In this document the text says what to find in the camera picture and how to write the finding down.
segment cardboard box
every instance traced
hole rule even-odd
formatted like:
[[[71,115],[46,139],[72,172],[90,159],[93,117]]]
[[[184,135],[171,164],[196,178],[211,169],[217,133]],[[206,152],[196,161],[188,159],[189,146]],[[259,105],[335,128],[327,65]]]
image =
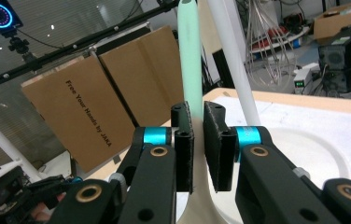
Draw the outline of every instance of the cardboard box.
[[[184,101],[179,49],[162,27],[100,56],[139,126],[160,126],[171,106]]]
[[[315,19],[316,41],[323,44],[337,35],[345,26],[351,25],[351,13],[342,15],[341,12],[351,8],[351,4],[333,7]]]
[[[85,172],[132,142],[134,126],[97,58],[27,82],[22,91]]]

